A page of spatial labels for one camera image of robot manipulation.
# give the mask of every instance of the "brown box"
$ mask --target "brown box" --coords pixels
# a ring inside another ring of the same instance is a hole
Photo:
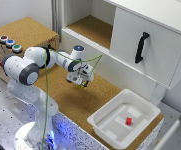
[[[16,54],[20,57],[24,56],[25,50],[29,47],[47,47],[50,44],[56,50],[59,49],[59,35],[29,17],[0,27],[0,36],[3,35],[22,46],[23,51]],[[0,78],[8,82],[9,78],[1,66],[1,61],[6,54],[13,54],[12,49],[0,44]]]

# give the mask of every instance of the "cabinet door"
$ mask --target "cabinet door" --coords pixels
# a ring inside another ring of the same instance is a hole
[[[143,60],[136,64],[143,32],[150,37],[144,41]],[[169,86],[181,58],[181,34],[117,8],[110,54]]]

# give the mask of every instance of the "green cable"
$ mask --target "green cable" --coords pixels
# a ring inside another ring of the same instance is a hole
[[[78,62],[89,62],[89,61],[93,61],[95,59],[98,59],[98,61],[96,62],[95,66],[93,67],[92,71],[91,71],[91,74],[90,74],[90,77],[91,75],[93,74],[93,71],[94,69],[96,68],[98,62],[100,61],[100,59],[102,58],[102,55],[98,56],[98,57],[95,57],[93,59],[90,59],[90,60],[75,60],[75,59],[71,59],[55,50],[52,50],[52,49],[49,49],[55,53],[58,53],[59,55],[65,57],[65,58],[68,58],[70,60],[73,60],[73,61],[78,61]],[[48,113],[48,74],[47,74],[47,66],[46,66],[46,59],[47,59],[47,56],[46,56],[46,51],[44,52],[44,62],[45,62],[45,72],[46,72],[46,118],[45,118],[45,126],[44,126],[44,133],[43,133],[43,139],[42,139],[42,150],[43,150],[43,145],[44,145],[44,136],[45,136],[45,133],[46,133],[46,126],[47,126],[47,113]]]
[[[48,113],[48,74],[47,74],[47,66],[46,66],[46,51],[44,52],[44,62],[45,62],[45,72],[46,72],[46,118],[45,118],[45,126],[44,126],[44,133],[43,133],[43,139],[42,139],[42,150],[44,145],[44,136],[46,133],[46,126],[47,126],[47,113]]]

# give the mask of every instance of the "red cube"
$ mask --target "red cube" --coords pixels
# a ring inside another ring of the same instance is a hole
[[[128,118],[126,119],[126,125],[131,125],[132,124],[132,118]]]

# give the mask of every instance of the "cabinet handle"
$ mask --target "cabinet handle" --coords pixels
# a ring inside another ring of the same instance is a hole
[[[140,41],[139,41],[139,45],[138,45],[138,49],[137,49],[137,54],[135,57],[135,63],[138,64],[139,62],[141,62],[143,60],[143,57],[141,57],[141,53],[143,50],[143,46],[144,46],[144,40],[147,39],[150,35],[146,32],[143,32],[143,36],[141,37]]]

